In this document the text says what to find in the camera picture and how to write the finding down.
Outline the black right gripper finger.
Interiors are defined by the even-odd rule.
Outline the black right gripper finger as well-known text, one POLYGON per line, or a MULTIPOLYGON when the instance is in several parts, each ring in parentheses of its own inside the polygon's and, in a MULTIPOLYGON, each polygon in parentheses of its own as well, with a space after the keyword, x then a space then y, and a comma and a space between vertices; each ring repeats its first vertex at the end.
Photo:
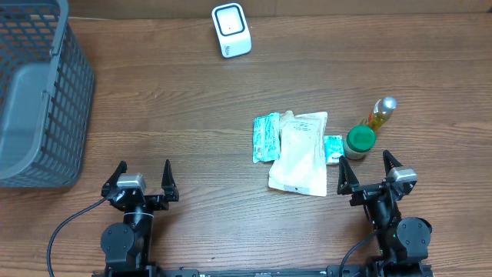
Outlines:
POLYGON ((339 158, 338 195, 349 195, 360 185, 345 156, 339 158))
POLYGON ((383 151, 386 180, 398 180, 401 178, 402 164, 388 151, 383 151))

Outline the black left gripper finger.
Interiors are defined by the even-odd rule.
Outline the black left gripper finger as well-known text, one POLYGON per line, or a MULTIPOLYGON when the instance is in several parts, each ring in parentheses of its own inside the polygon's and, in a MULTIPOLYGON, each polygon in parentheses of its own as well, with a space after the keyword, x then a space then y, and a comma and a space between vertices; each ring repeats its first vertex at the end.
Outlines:
POLYGON ((117 181, 121 174, 126 173, 128 169, 127 163, 125 161, 120 161, 118 167, 110 176, 110 178, 103 184, 102 189, 112 189, 116 186, 117 181))
POLYGON ((164 197, 167 202, 178 202, 179 192, 176 186, 171 170, 171 162, 169 159, 165 161, 164 171, 161 180, 161 188, 164 192, 164 197))

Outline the green lid round jar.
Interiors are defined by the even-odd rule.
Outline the green lid round jar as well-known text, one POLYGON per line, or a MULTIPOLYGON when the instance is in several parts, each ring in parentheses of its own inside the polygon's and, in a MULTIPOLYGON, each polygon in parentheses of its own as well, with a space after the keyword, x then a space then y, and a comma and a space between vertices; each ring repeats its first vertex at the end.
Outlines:
POLYGON ((365 126, 353 127, 344 140, 344 156, 348 159, 362 159, 375 145, 374 131, 365 126))

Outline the small green sachet pack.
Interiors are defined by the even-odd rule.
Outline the small green sachet pack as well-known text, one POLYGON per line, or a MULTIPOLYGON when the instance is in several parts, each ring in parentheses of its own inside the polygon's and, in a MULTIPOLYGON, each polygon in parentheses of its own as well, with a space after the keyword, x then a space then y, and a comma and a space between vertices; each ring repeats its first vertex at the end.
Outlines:
POLYGON ((327 165, 336 165, 339 158, 344 156, 344 143, 341 135, 326 135, 324 137, 324 150, 327 165))

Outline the brown Pantree snack pouch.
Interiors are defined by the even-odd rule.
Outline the brown Pantree snack pouch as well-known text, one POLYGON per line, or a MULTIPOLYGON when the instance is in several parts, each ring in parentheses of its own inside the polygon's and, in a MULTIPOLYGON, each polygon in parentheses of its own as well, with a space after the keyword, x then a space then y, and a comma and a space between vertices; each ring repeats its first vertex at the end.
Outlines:
POLYGON ((327 165, 324 131, 327 112, 280 115, 280 158, 268 173, 268 187, 285 192, 325 197, 327 165))

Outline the yellow oil glass bottle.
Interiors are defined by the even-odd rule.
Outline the yellow oil glass bottle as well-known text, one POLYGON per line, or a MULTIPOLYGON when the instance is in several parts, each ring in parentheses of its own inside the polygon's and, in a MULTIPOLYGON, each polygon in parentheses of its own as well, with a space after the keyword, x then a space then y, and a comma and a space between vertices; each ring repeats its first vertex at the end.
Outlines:
POLYGON ((397 108, 397 99, 391 96, 379 99, 367 118, 361 121, 362 125, 371 128, 375 133, 389 120, 397 108))

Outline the green wet wipes pack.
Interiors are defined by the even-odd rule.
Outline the green wet wipes pack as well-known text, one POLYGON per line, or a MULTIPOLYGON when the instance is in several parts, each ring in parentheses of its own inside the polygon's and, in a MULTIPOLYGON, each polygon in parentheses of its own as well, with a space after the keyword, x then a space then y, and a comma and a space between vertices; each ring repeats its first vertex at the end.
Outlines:
POLYGON ((253 121, 253 163, 271 162, 280 158, 280 114, 273 112, 253 121))

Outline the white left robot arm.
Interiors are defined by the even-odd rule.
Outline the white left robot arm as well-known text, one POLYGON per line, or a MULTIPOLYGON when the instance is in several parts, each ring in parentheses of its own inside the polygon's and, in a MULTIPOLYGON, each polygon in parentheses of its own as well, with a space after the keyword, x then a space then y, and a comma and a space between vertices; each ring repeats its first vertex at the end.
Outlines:
POLYGON ((162 269, 150 260, 154 213, 166 211, 179 200, 171 163, 167 160, 161 180, 162 193, 147 195, 141 173, 128 173, 122 161, 101 188, 110 205, 124 213, 123 221, 110 225, 101 235, 105 254, 104 276, 163 276, 162 269))

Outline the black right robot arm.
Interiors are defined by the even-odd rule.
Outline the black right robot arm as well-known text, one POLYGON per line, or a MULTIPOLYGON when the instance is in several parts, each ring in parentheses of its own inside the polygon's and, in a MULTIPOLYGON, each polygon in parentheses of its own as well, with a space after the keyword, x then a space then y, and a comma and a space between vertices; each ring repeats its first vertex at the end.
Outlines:
POLYGON ((383 151, 383 161, 383 180, 361 185, 348 160, 340 157, 337 193, 349 195, 350 205, 364 207, 386 263, 417 264, 428 257, 432 226, 423 218, 403 218, 397 207, 397 202, 417 184, 417 173, 399 163, 388 150, 383 151))

